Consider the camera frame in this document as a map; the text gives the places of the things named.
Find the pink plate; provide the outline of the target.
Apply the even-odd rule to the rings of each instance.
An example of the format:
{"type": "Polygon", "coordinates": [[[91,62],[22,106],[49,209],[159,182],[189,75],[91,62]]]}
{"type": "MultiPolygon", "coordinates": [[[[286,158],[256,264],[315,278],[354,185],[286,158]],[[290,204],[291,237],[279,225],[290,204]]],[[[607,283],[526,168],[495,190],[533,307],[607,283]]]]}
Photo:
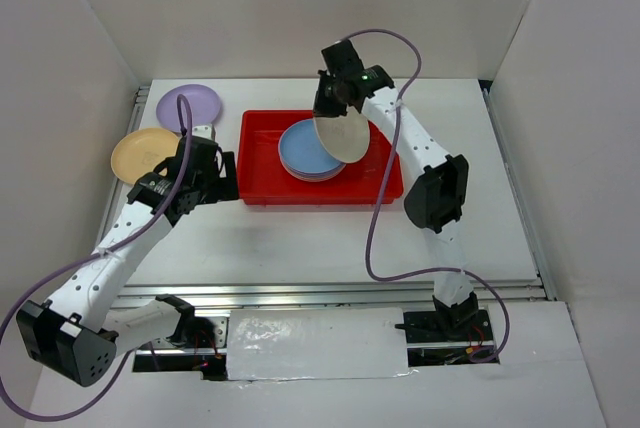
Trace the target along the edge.
{"type": "Polygon", "coordinates": [[[335,176],[336,175],[330,175],[330,176],[324,176],[324,177],[303,177],[303,176],[293,176],[293,177],[306,183],[319,183],[319,182],[324,182],[332,178],[335,178],[335,176]]]}

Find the cream plate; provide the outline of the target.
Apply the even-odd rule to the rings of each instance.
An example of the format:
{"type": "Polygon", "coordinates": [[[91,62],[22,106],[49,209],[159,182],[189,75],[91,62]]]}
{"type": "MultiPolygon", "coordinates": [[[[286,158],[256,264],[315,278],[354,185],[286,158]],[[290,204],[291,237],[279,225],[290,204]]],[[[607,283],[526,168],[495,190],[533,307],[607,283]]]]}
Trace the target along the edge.
{"type": "Polygon", "coordinates": [[[369,121],[354,107],[348,107],[345,116],[314,117],[313,122],[320,143],[333,158],[352,164],[366,155],[371,137],[369,121]]]}

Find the blue plate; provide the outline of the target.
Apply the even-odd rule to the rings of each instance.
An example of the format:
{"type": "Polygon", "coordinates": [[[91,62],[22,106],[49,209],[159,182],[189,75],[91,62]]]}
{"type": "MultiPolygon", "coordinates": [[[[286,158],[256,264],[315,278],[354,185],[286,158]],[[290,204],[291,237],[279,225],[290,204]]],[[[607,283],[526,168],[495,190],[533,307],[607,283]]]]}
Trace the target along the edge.
{"type": "Polygon", "coordinates": [[[283,165],[306,175],[321,175],[344,166],[321,144],[312,119],[291,125],[280,137],[278,153],[283,165]]]}

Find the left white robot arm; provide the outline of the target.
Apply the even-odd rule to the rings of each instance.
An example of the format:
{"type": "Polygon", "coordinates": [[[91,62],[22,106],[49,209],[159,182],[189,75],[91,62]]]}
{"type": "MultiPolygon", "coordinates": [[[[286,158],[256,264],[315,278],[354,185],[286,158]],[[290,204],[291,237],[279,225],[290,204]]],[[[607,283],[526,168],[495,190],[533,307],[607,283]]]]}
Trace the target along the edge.
{"type": "Polygon", "coordinates": [[[199,205],[239,197],[235,155],[209,139],[183,137],[176,153],[140,177],[89,262],[44,302],[25,301],[16,322],[28,356],[87,387],[114,359],[156,339],[189,345],[210,322],[169,294],[115,311],[114,301],[149,252],[199,205]]]}

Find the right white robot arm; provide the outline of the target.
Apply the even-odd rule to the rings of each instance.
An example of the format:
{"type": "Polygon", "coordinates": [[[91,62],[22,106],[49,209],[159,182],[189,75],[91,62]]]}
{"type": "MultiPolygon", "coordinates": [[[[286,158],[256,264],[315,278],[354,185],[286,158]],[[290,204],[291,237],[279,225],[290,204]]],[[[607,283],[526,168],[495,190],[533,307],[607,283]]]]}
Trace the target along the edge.
{"type": "Polygon", "coordinates": [[[403,200],[409,221],[420,229],[440,264],[434,277],[435,326],[450,340],[460,338],[478,313],[472,286],[456,248],[457,224],[466,201],[469,163],[439,145],[406,107],[409,82],[397,86],[379,65],[366,67],[351,37],[321,52],[325,67],[313,104],[313,121],[322,146],[334,158],[355,163],[363,158],[375,126],[389,141],[388,160],[401,159],[412,185],[403,200]]]}

